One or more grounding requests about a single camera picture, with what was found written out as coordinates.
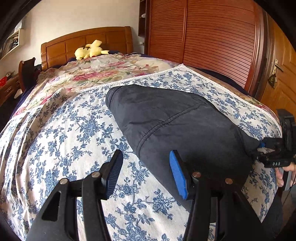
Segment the black jacket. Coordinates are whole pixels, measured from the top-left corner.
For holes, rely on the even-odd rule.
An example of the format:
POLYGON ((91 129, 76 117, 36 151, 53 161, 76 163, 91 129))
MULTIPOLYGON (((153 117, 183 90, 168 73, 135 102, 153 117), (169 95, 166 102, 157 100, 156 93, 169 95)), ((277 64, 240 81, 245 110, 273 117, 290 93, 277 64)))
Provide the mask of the black jacket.
POLYGON ((248 136, 205 98, 172 89, 126 85, 111 88, 106 106, 136 156, 185 209, 169 155, 177 150, 194 171, 242 187, 259 141, 248 136))

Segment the wooden door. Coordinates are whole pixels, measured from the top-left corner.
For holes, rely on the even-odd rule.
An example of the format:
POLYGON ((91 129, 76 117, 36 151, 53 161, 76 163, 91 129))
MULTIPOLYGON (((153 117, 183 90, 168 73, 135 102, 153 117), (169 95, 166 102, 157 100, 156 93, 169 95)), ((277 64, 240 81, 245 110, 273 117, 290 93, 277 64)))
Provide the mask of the wooden door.
POLYGON ((274 112, 277 109, 286 109, 295 115, 295 50, 284 32, 270 16, 267 16, 267 22, 267 62, 262 75, 258 99, 274 112), (283 72, 279 70, 276 72, 277 83, 275 88, 272 88, 268 83, 268 78, 271 75, 275 59, 278 60, 283 72))

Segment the blue floral bedsheet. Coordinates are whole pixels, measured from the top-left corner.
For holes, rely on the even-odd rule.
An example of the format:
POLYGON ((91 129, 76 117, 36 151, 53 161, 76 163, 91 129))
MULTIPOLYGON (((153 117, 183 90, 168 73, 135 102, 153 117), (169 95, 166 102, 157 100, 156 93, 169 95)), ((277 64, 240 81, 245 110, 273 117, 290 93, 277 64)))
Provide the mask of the blue floral bedsheet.
POLYGON ((116 149, 123 152, 123 167, 114 194, 102 204, 111 238, 183 238, 188 212, 132 152, 105 105, 110 88, 130 84, 199 94, 258 140, 281 133, 269 110, 184 65, 78 92, 60 88, 41 106, 13 117, 1 132, 1 214, 21 240, 60 179, 84 178, 116 149))

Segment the wooden louvered wardrobe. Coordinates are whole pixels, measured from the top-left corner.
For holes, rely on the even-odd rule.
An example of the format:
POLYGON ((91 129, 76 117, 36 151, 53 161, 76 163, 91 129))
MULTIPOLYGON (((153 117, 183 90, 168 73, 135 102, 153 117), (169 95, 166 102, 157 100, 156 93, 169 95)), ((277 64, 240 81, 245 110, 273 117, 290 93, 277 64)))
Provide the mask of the wooden louvered wardrobe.
POLYGON ((147 55, 225 75, 255 95, 266 52, 266 13, 254 1, 140 1, 147 55))

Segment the wooden desk cabinet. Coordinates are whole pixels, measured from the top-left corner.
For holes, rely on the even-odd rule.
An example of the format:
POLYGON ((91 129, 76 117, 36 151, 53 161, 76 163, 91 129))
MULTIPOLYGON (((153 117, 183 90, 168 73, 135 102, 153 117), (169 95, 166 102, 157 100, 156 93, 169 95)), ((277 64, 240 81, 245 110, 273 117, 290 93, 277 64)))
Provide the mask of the wooden desk cabinet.
POLYGON ((2 106, 12 95, 20 89, 19 76, 10 78, 6 84, 1 87, 0 106, 2 106))

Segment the pink floral quilt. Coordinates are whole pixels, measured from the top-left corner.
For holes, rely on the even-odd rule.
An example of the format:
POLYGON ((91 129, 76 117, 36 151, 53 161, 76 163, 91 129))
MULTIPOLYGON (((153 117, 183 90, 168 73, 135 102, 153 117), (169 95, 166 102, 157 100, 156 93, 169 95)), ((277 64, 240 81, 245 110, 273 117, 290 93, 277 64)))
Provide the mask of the pink floral quilt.
POLYGON ((12 116, 44 105, 61 88, 67 92, 78 92, 102 84, 161 72, 175 66, 178 66, 175 62, 138 53, 115 53, 71 61, 60 68, 42 71, 38 75, 37 84, 29 90, 29 94, 12 116))

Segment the red bowl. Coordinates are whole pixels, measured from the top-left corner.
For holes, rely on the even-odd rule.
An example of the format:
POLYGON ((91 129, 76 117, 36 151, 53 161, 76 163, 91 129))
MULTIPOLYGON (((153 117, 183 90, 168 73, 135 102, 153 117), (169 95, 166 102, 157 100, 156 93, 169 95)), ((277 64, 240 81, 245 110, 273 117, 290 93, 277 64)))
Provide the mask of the red bowl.
POLYGON ((4 77, 3 77, 3 78, 1 78, 1 80, 0 80, 0 87, 3 87, 3 86, 5 86, 6 82, 7 82, 7 77, 6 77, 6 76, 4 76, 4 77))

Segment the wooden chair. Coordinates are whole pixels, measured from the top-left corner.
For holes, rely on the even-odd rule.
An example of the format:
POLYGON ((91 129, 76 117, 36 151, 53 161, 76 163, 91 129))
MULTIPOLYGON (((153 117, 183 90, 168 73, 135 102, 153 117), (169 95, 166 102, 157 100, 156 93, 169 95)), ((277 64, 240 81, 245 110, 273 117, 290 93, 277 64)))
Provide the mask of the wooden chair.
POLYGON ((18 65, 18 80, 22 92, 25 92, 36 84, 35 60, 36 58, 33 57, 26 61, 20 61, 18 65))

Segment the yellow plush toy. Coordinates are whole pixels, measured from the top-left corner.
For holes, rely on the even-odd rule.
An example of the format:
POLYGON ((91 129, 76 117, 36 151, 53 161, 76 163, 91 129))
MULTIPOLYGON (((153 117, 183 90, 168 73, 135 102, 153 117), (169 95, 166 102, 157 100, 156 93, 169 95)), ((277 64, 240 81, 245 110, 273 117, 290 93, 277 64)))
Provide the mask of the yellow plush toy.
POLYGON ((108 55, 109 50, 103 50, 100 46, 102 41, 94 40, 92 44, 87 44, 85 47, 78 48, 74 55, 76 60, 92 58, 100 55, 108 55))

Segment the wooden headboard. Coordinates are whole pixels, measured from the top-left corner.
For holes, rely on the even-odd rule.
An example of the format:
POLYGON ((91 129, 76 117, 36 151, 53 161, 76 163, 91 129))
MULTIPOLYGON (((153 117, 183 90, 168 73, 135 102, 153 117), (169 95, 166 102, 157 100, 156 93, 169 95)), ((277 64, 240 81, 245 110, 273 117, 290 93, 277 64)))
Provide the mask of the wooden headboard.
POLYGON ((93 43, 95 40, 102 42, 104 50, 119 51, 122 54, 133 52, 132 29, 125 27, 100 27, 70 33, 41 45, 42 70, 65 65, 74 57, 75 51, 80 47, 93 43))

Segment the white wall shelf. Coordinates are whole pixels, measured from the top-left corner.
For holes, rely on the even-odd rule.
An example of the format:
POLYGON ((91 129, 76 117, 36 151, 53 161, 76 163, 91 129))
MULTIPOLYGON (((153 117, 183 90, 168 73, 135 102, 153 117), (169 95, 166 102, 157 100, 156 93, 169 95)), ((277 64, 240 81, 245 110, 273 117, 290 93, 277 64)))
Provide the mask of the white wall shelf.
POLYGON ((1 47, 1 59, 5 58, 16 49, 24 45, 24 29, 23 29, 23 19, 16 25, 13 32, 5 40, 1 47))

